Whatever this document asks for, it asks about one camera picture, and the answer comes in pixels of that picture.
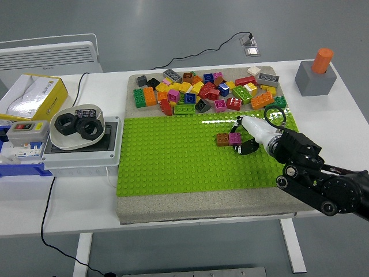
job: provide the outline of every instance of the red lego brick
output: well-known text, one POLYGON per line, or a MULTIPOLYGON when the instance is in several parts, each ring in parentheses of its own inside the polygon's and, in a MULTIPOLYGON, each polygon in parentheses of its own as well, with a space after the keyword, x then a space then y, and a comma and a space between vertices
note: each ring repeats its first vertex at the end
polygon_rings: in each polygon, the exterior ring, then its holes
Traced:
POLYGON ((202 86, 202 88, 200 89, 200 92, 198 94, 198 96, 200 96, 200 98, 202 99, 207 99, 209 95, 209 88, 202 86))
POLYGON ((217 134, 217 146, 229 146, 229 134, 228 133, 217 134))
POLYGON ((228 98, 227 99, 227 108, 235 111, 239 111, 241 109, 242 100, 238 98, 228 98))
POLYGON ((220 94, 219 89, 211 88, 209 90, 208 99, 213 100, 213 101, 218 100, 219 99, 219 94, 220 94))
POLYGON ((240 78, 240 79, 235 80, 235 85, 236 86, 238 86, 238 85, 244 86, 248 83, 253 83, 254 85, 258 85, 258 83, 256 82, 256 79, 255 79, 254 76, 240 78))
POLYGON ((168 100, 167 99, 163 99, 161 102, 160 102, 160 108, 161 108, 161 111, 167 115, 167 116, 172 116, 173 115, 173 111, 172 111, 172 107, 171 105, 169 104, 168 100))

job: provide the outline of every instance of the yellow box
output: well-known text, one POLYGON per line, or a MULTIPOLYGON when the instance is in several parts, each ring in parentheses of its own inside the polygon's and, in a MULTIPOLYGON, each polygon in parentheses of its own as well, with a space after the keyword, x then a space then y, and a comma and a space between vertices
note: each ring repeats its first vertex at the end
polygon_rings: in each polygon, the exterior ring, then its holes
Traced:
POLYGON ((61 78, 22 74, 0 100, 0 119, 50 122, 67 97, 61 78))

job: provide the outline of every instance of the gray block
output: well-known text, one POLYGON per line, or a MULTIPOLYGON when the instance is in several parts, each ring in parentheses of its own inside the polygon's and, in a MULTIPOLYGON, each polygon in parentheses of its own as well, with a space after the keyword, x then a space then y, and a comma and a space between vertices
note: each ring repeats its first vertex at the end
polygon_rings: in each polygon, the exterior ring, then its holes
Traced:
POLYGON ((256 82, 260 85, 268 85, 270 87, 278 87, 279 76, 260 73, 256 78, 256 82))
POLYGON ((295 77, 302 96, 327 95, 337 79, 329 65, 326 73, 318 74, 311 70, 314 61, 303 61, 295 77))

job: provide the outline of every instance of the green baseplate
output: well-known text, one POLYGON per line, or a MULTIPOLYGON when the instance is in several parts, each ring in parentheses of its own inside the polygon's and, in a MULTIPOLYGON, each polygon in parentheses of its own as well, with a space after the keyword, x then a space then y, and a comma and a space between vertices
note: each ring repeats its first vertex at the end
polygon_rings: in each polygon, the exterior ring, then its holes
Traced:
MULTIPOLYGON (((286 127, 297 131, 288 108, 286 127)), ((238 115, 263 118, 263 110, 233 113, 126 118, 118 172, 118 197, 267 188, 276 185, 283 165, 260 146, 242 156, 216 145, 216 134, 229 133, 238 115)), ((279 124, 282 114, 269 119, 279 124)), ((240 126, 242 141, 251 136, 240 126)))

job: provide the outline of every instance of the black cable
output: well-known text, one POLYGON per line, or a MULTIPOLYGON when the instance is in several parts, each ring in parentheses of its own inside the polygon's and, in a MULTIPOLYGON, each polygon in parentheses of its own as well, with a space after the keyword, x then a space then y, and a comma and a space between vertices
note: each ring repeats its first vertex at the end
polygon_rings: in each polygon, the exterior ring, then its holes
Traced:
POLYGON ((76 99, 74 100, 74 102, 73 102, 73 105, 72 105, 72 107, 74 107, 74 105, 76 104, 76 102, 77 102, 77 99, 78 99, 78 96, 80 95, 80 87, 81 87, 81 81, 82 81, 82 78, 83 78, 83 76, 85 76, 86 74, 90 74, 90 73, 88 73, 88 72, 85 72, 85 73, 83 73, 82 74, 82 76, 81 76, 81 78, 80 78, 80 82, 78 83, 78 91, 77 91, 77 96, 76 96, 76 99))
POLYGON ((46 209, 45 209, 44 217, 43 217, 43 219, 42 219, 42 224, 41 224, 41 239, 42 239, 42 242, 43 242, 46 246, 51 247, 51 248, 53 248, 53 249, 55 249, 55 250, 59 251, 59 252, 60 252, 60 253, 62 253, 64 256, 67 256, 67 257, 69 257, 69 258, 72 258, 73 260, 77 261, 78 263, 80 263, 80 264, 82 264, 82 265, 87 266, 90 270, 92 270, 92 271, 96 271, 96 272, 100 273, 101 275, 105 276, 101 271, 99 271, 99 270, 97 270, 97 269, 93 269, 93 268, 91 268, 88 264, 84 264, 84 263, 80 262, 77 258, 75 258, 75 257, 73 257, 73 256, 71 256, 71 255, 68 255, 68 254, 64 253, 64 252, 63 252, 63 251, 61 251, 59 248, 57 248, 57 247, 55 247, 55 246, 52 246, 52 245, 50 245, 50 244, 46 243, 46 241, 45 241, 45 239, 44 239, 44 224, 45 224, 45 218, 46 218, 46 213, 47 213, 47 209, 48 209, 48 204, 49 204, 49 202, 50 202, 51 191, 52 191, 52 187, 54 186, 55 179, 56 179, 56 178, 54 177, 54 179, 52 180, 51 186, 50 186, 50 191, 49 191, 49 193, 48 193, 48 197, 47 197, 46 209))
POLYGON ((264 118, 265 118, 265 121, 266 121, 269 125, 273 126, 274 128, 277 128, 277 129, 280 129, 280 130, 284 130, 284 131, 288 130, 287 128, 285 128, 285 127, 283 127, 283 126, 278 126, 278 125, 273 124, 273 123, 269 120, 268 115, 267 115, 266 113, 267 113, 269 110, 273 109, 273 108, 276 108, 278 111, 280 111, 280 112, 282 113, 282 116, 283 116, 283 125, 285 125, 286 120, 287 120, 286 115, 285 115, 285 113, 284 113, 283 109, 282 109, 282 108, 279 108, 278 106, 269 106, 269 107, 267 107, 267 108, 264 110, 264 118))
POLYGON ((164 66, 157 66, 155 68, 153 68, 152 70, 154 69, 157 69, 157 68, 166 68, 168 65, 170 65, 175 59, 186 59, 186 58, 190 58, 190 57, 196 57, 196 56, 199 56, 201 55, 202 53, 206 52, 206 51, 218 51, 220 49, 220 47, 222 47, 223 45, 225 45, 227 42, 229 42, 231 39, 233 39, 236 35, 239 35, 240 33, 249 33, 250 35, 248 36, 250 39, 253 38, 253 34, 250 33, 250 32, 238 32, 238 33, 235 33, 230 39, 226 40, 225 42, 223 42, 218 49, 212 49, 212 48, 209 48, 209 49, 205 49, 204 51, 201 51, 200 53, 198 54, 194 54, 194 55, 189 55, 189 56, 185 56, 183 58, 173 58, 168 64, 164 65, 164 66))

